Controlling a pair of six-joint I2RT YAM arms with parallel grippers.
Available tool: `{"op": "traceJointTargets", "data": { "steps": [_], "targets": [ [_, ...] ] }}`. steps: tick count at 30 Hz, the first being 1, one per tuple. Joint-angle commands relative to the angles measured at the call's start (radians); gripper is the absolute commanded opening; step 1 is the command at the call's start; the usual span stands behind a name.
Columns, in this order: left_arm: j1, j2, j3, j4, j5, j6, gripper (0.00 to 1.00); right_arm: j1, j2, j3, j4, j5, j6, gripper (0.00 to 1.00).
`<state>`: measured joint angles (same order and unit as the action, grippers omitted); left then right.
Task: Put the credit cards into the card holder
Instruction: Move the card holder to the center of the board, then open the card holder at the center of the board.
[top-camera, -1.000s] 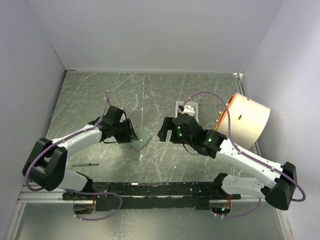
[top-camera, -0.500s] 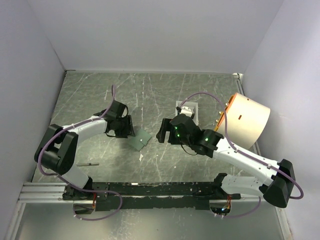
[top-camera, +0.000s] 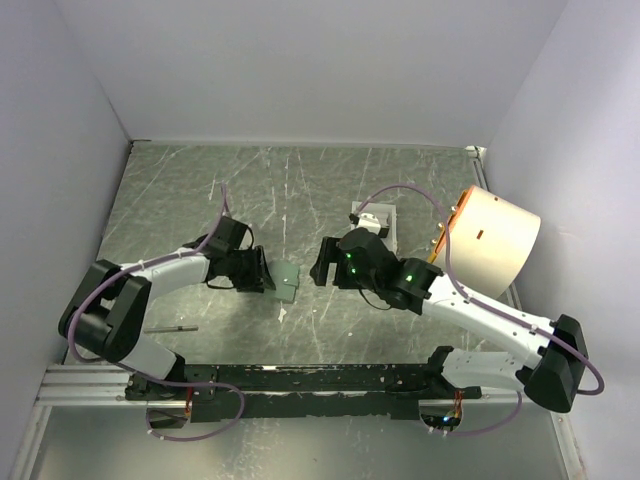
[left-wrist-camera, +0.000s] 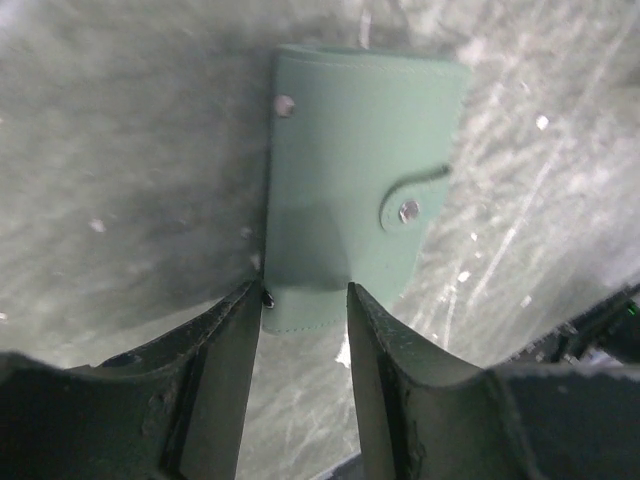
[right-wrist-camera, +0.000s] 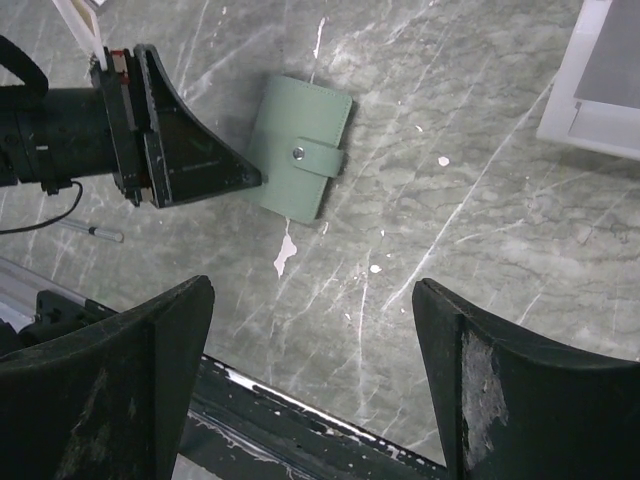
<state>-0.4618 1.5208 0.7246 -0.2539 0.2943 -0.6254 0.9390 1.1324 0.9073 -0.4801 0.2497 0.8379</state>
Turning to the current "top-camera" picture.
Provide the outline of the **green card holder wallet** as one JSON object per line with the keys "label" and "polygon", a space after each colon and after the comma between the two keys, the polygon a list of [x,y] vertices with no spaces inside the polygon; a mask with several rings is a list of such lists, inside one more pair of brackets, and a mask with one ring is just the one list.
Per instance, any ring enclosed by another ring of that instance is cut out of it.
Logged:
{"label": "green card holder wallet", "polygon": [[286,260],[274,260],[269,263],[269,272],[275,289],[269,294],[285,304],[292,304],[299,288],[300,267]]}

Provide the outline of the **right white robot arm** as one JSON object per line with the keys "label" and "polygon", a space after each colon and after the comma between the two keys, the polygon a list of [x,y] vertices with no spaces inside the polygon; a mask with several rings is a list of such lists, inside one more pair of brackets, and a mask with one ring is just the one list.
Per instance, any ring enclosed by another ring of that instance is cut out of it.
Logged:
{"label": "right white robot arm", "polygon": [[314,283],[368,290],[389,307],[427,314],[462,327],[499,352],[454,349],[424,374],[426,390],[443,398],[456,388],[486,386],[524,393],[537,405],[570,412],[588,357],[580,323],[526,314],[468,287],[456,288],[439,267],[418,258],[397,258],[376,234],[356,228],[326,237],[310,270]]}

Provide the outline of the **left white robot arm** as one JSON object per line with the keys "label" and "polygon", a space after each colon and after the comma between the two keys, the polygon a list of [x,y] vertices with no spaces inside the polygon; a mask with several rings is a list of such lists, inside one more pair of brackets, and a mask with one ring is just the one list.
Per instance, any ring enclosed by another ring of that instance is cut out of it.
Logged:
{"label": "left white robot arm", "polygon": [[162,398],[181,395],[187,385],[185,360],[142,332],[148,304],[184,287],[225,277],[238,292],[276,288],[264,249],[182,247],[164,257],[117,265],[95,262],[64,311],[58,331],[71,351],[79,346],[98,359],[150,377]]}

